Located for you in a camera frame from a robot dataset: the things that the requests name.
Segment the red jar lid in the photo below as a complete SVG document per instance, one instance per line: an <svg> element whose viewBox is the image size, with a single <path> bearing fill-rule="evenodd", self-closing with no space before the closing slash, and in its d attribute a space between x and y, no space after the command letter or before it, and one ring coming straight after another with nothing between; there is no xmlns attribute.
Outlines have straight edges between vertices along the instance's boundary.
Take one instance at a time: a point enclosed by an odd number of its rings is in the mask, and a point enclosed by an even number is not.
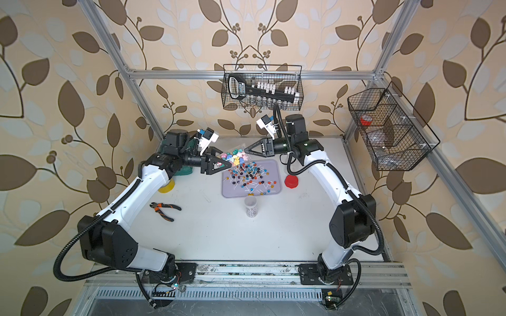
<svg viewBox="0 0 506 316"><path fill-rule="evenodd" d="M294 189L299 185L299 178L294 175L287 175L284 184L287 188Z"/></svg>

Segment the clear jar colourful candies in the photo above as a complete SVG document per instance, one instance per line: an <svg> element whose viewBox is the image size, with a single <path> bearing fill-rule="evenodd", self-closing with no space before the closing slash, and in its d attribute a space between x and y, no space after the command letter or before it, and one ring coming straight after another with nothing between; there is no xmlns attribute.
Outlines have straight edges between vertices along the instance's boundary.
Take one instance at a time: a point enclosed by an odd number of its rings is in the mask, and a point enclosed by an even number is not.
<svg viewBox="0 0 506 316"><path fill-rule="evenodd" d="M232 166L239 166L249 160L249 156L241 148L235 148L228 152L220 154L220 158L232 164Z"/></svg>

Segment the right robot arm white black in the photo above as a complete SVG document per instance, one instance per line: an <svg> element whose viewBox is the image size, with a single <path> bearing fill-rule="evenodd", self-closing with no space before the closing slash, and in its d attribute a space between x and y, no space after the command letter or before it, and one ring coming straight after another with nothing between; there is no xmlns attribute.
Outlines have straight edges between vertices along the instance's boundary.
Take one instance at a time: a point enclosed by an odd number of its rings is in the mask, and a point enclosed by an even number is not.
<svg viewBox="0 0 506 316"><path fill-rule="evenodd" d="M333 284L347 272L356 251L380 255L384 251L383 232L376 219L376 201L363 195L334 167L317 140L291 142L289 139L262 138L246 148L246 153L260 157L287 154L287 171L297 176L310 171L319 181L335 212L329 222L332 241L318 256L316 263L320 283Z"/></svg>

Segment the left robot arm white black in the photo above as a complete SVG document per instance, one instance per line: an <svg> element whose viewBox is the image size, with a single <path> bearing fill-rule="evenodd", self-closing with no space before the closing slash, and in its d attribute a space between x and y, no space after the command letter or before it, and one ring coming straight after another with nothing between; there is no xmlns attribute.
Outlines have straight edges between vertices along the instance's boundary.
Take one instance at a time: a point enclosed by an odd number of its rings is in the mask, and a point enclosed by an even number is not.
<svg viewBox="0 0 506 316"><path fill-rule="evenodd" d="M206 175L230 169L232 164L217 157L218 149L211 147L204 155L192 151L155 153L139 165L138 176L119 197L95 217L84 216L78 232L56 257L53 274L63 282L76 282L114 270L151 271L162 283L170 283L178 275L173 254L140 246L129 234L137 215L152 196L167 186L176 172L184 166L200 167ZM102 269L83 275L66 275L61 270L69 250L80 244L83 258L100 263Z"/></svg>

